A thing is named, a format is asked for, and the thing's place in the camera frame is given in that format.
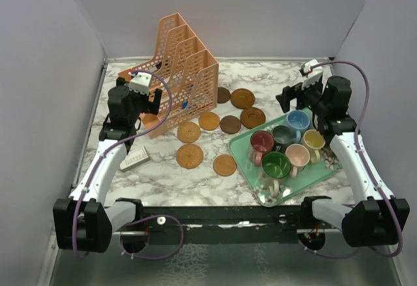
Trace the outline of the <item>brown ringed wooden coaster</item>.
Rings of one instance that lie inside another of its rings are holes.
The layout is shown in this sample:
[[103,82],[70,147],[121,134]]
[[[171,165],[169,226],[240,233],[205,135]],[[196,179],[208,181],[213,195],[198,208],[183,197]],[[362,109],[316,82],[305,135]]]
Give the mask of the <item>brown ringed wooden coaster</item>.
[[231,93],[231,103],[239,109],[252,107],[255,103],[254,94],[248,89],[237,89]]

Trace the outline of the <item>peach mesh file organizer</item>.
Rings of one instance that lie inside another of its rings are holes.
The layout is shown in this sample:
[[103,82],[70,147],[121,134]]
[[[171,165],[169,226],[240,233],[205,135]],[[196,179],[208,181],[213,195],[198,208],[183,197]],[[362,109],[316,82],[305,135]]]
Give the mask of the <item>peach mesh file organizer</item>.
[[151,139],[217,106],[219,62],[179,13],[159,21],[153,58],[119,72],[118,76],[130,81],[133,70],[154,72],[164,78],[173,97],[171,111],[168,111],[169,95],[164,84],[158,79],[152,80],[150,99],[154,98],[156,89],[162,90],[160,109],[157,115],[141,114],[142,125],[149,129],[163,117],[167,119],[149,133]]

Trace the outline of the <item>dark brown wooden coaster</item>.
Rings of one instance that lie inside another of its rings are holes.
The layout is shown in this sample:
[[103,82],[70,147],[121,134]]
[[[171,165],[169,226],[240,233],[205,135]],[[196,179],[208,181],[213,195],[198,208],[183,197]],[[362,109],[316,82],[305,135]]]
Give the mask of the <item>dark brown wooden coaster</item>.
[[225,87],[218,87],[217,103],[224,104],[231,98],[231,93]]

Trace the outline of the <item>dark walnut coaster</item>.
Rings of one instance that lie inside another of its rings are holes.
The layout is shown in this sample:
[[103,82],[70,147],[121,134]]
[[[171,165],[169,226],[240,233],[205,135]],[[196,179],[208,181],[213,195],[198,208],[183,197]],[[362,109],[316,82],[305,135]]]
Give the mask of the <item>dark walnut coaster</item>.
[[221,119],[220,128],[226,134],[235,134],[241,129],[241,121],[236,116],[227,115]]

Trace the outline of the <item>mint green tray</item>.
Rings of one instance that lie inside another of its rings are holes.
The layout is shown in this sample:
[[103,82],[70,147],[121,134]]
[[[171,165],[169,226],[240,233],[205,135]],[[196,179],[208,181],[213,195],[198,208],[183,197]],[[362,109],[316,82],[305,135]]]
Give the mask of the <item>mint green tray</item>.
[[319,182],[341,171],[341,165],[334,153],[323,149],[320,151],[321,160],[316,164],[308,164],[298,177],[287,177],[280,183],[280,191],[276,198],[270,195],[269,189],[261,185],[258,179],[260,169],[248,159],[250,136],[258,130],[271,130],[284,123],[285,115],[268,121],[252,130],[236,136],[229,142],[229,151],[237,163],[250,190],[255,194],[258,202],[265,207],[279,205]]

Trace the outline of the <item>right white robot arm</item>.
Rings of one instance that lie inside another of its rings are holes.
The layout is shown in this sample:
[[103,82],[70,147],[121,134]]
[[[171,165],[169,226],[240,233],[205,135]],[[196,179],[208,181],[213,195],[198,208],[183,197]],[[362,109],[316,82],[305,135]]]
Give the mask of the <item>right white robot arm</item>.
[[347,113],[351,93],[348,79],[332,76],[326,83],[284,87],[276,97],[284,112],[296,100],[297,108],[306,107],[317,117],[319,133],[342,165],[355,200],[349,208],[326,196],[307,197],[299,220],[307,228],[324,221],[339,229],[351,247],[401,246],[410,207],[389,190],[367,155],[356,121]]

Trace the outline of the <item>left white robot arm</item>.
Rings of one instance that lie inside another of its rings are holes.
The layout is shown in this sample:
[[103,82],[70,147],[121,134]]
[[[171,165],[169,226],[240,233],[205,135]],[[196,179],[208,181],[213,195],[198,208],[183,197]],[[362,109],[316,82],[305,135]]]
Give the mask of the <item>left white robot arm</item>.
[[114,232],[124,225],[137,230],[144,215],[136,199],[119,199],[110,207],[104,202],[113,178],[134,142],[142,113],[157,115],[162,97],[160,89],[150,99],[153,74],[138,72],[126,81],[118,78],[108,91],[108,115],[98,136],[95,156],[82,181],[68,198],[56,200],[53,220],[57,245],[76,255],[103,253]]

